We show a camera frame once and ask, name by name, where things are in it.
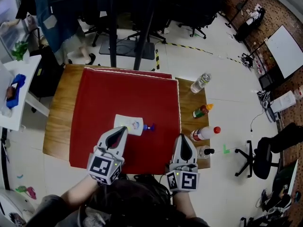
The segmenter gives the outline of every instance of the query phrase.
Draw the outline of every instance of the metal pole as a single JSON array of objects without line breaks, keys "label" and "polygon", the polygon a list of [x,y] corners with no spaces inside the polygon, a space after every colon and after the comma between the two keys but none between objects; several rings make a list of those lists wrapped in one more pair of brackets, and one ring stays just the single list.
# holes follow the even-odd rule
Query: metal pole
[{"label": "metal pole", "polygon": [[116,0],[109,0],[110,27],[109,27],[109,53],[110,66],[117,67],[117,9]]},{"label": "metal pole", "polygon": [[[248,2],[248,0],[245,0],[242,8],[244,8],[245,4]],[[238,10],[238,12],[235,14],[235,16],[232,17],[231,21],[229,23],[225,23],[227,27],[231,28],[231,22],[237,17],[237,15],[240,13],[240,11],[242,10],[242,8],[240,10]]]},{"label": "metal pole", "polygon": [[265,44],[265,41],[263,41],[262,44],[260,44],[248,57],[252,56],[253,53],[255,53],[264,44]]},{"label": "metal pole", "polygon": [[146,41],[148,32],[150,30],[152,16],[153,16],[153,13],[155,10],[155,2],[156,2],[156,0],[150,0],[147,10],[146,10],[143,29],[140,33],[139,42],[138,42],[137,48],[136,48],[136,58],[134,60],[134,70],[139,70],[139,68],[140,68],[140,63],[141,63],[141,59],[143,56],[145,41]]}]

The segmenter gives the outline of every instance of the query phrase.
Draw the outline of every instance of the red bottle cap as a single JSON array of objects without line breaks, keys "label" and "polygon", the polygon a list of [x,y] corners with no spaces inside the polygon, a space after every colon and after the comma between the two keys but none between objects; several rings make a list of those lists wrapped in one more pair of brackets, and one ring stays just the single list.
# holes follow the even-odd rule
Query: red bottle cap
[{"label": "red bottle cap", "polygon": [[220,127],[214,127],[214,133],[215,134],[218,134],[218,133],[220,133],[221,132],[221,128]]}]

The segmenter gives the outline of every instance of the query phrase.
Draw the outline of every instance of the red cloth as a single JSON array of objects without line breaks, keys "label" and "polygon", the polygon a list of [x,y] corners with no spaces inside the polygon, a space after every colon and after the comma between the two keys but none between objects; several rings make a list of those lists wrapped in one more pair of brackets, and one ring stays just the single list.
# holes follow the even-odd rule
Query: red cloth
[{"label": "red cloth", "polygon": [[181,131],[178,82],[84,69],[71,126],[71,166],[87,167],[89,154],[100,136],[113,128],[116,114],[142,117],[144,124],[156,125],[154,132],[128,135],[122,171],[163,174]]},{"label": "red cloth", "polygon": [[127,70],[127,69],[112,69],[112,68],[90,68],[90,70],[108,70],[108,71],[119,71],[119,72],[126,72],[126,73],[132,73],[132,74],[140,74],[140,75],[147,75],[147,76],[153,76],[158,78],[167,78],[172,79],[172,76],[170,74],[165,74],[161,72],[152,72],[152,71],[138,71],[138,70]]}]

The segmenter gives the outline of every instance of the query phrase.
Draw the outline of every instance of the green plant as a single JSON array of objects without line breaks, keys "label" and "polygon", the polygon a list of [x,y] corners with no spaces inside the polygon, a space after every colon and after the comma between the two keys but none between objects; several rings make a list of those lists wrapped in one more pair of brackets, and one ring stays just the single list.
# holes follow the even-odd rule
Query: green plant
[{"label": "green plant", "polygon": [[19,41],[15,43],[15,50],[11,51],[11,54],[16,58],[17,61],[23,60],[23,55],[27,51],[27,42]]}]

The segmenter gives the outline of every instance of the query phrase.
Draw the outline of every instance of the white floor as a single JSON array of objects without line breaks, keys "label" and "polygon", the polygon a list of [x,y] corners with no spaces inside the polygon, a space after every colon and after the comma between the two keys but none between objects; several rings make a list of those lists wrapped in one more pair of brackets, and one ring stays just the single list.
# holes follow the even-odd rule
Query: white floor
[{"label": "white floor", "polygon": [[[169,27],[170,33],[165,35],[167,42],[197,47],[215,55],[156,44],[161,72],[189,80],[195,80],[205,71],[213,76],[205,88],[207,102],[214,103],[214,108],[209,113],[209,122],[212,126],[220,126],[222,132],[211,139],[211,147],[215,149],[211,168],[199,170],[199,190],[190,194],[196,214],[212,227],[238,226],[241,217],[254,216],[257,213],[255,204],[262,190],[271,189],[276,173],[276,169],[272,168],[267,180],[261,180],[254,175],[247,179],[247,173],[237,178],[234,174],[244,164],[244,157],[236,155],[234,150],[229,154],[223,153],[223,144],[227,149],[247,150],[247,140],[252,140],[255,148],[261,137],[277,134],[276,124],[269,123],[265,114],[253,122],[253,133],[250,132],[252,119],[262,113],[255,93],[255,90],[260,90],[260,85],[253,72],[239,63],[225,59],[230,57],[239,60],[239,55],[248,52],[243,44],[231,39],[228,33],[232,35],[235,32],[225,26],[225,22],[224,18],[218,16],[208,29],[204,28],[206,40],[199,36],[189,37],[188,27],[179,28],[174,22]],[[134,32],[119,30],[118,38],[125,38],[132,33]],[[94,35],[87,36],[89,45],[93,37]],[[98,53],[101,41],[102,36],[95,48],[89,47],[89,52],[96,55],[94,64],[110,66],[109,55]],[[84,64],[80,52],[73,52],[69,56],[74,64]],[[117,67],[132,69],[133,66],[134,58],[117,57]],[[140,70],[152,70],[154,67],[155,60],[142,59]],[[51,98],[43,98],[42,102],[49,105]],[[37,200],[26,197],[35,206],[47,194],[62,194],[86,174],[84,169],[70,167],[69,162],[42,153],[46,120],[39,112],[32,113],[30,107],[26,106],[22,120],[26,129],[9,134],[11,147],[8,149],[8,169],[11,189],[21,185],[32,186]],[[278,162],[278,158],[278,154],[274,155],[273,162]],[[166,184],[166,179],[162,178],[161,183]]]}]

